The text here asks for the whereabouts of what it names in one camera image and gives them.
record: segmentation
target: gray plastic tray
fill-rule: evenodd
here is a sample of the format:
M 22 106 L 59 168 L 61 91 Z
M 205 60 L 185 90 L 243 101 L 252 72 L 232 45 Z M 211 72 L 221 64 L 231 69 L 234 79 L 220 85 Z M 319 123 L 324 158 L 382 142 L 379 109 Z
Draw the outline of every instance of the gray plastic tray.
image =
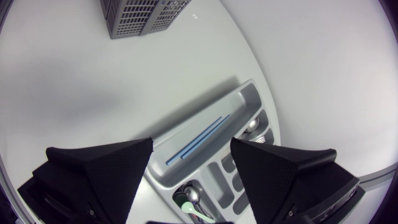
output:
M 252 133 L 245 129 L 255 118 Z M 252 80 L 196 115 L 154 139 L 154 152 L 145 177 L 172 210 L 186 223 L 190 217 L 173 201 L 174 192 L 191 182 L 200 191 L 201 205 L 217 222 L 236 221 L 249 201 L 230 154 L 232 137 L 273 144 L 266 110 Z

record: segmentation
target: white wall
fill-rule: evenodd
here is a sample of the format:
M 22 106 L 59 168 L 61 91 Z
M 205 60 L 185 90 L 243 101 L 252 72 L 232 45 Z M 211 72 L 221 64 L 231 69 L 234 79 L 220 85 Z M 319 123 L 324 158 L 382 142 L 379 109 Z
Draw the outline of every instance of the white wall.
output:
M 398 161 L 398 50 L 375 0 L 221 0 L 267 79 L 283 146 L 361 176 Z

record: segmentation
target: blue stripe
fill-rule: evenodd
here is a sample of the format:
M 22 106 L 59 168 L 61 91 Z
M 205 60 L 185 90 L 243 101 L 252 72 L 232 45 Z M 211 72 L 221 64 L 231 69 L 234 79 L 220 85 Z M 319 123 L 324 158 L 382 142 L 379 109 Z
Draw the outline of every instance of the blue stripe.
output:
M 208 131 L 210 131 L 211 128 L 222 118 L 220 116 L 213 124 L 211 124 L 209 127 L 207 127 L 202 133 L 200 133 L 194 140 L 192 140 L 190 143 L 188 143 L 183 149 L 181 149 L 176 155 L 171 157 L 167 162 L 166 165 L 171 165 L 176 159 L 178 159 L 180 156 L 182 156 L 184 153 L 186 153 L 192 146 L 194 146 L 200 139 L 202 139 L 206 134 L 208 134 Z
M 227 117 L 224 118 L 224 120 L 222 120 L 220 123 L 217 124 L 217 126 L 215 126 L 213 128 L 213 130 L 211 130 L 205 137 L 203 137 L 196 145 L 194 145 L 188 152 L 186 152 L 184 155 L 181 156 L 181 159 L 185 159 L 187 158 L 187 156 L 189 156 L 191 153 L 193 153 L 202 143 L 204 143 L 214 132 L 217 131 L 217 129 L 219 127 L 221 127 L 221 125 L 226 121 L 226 119 L 229 117 L 229 115 Z

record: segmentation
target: white surface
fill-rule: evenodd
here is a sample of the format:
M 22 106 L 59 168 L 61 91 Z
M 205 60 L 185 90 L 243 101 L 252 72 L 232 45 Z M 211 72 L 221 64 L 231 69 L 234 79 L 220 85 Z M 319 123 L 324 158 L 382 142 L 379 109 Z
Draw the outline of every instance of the white surface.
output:
M 221 2 L 265 74 L 283 146 L 336 149 L 357 176 L 398 161 L 398 48 L 379 1 Z
M 379 188 L 366 192 L 343 224 L 369 223 L 379 209 L 384 196 L 386 196 L 391 181 L 392 178 L 383 182 L 383 185 Z
M 49 146 L 159 134 L 250 78 L 280 143 L 261 69 L 219 1 L 192 1 L 166 31 L 110 40 L 98 0 L 15 0 L 0 49 L 0 150 L 16 187 Z M 148 220 L 180 222 L 143 179 L 128 223 Z

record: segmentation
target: metal spoon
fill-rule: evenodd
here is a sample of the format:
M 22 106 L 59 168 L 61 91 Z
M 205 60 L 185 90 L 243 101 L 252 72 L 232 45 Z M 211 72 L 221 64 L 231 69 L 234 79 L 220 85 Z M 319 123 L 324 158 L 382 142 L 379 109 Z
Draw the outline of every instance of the metal spoon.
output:
M 185 187 L 184 188 L 184 193 L 187 195 L 189 201 L 192 202 L 192 204 L 198 206 L 199 212 L 204 213 L 206 216 L 213 218 L 200 204 L 200 194 L 194 187 Z
M 253 132 L 254 130 L 257 129 L 257 127 L 259 126 L 259 124 L 260 124 L 259 118 L 255 118 L 254 120 L 250 121 L 249 126 L 246 128 L 245 132 L 246 132 L 246 133 L 251 133 L 251 132 Z

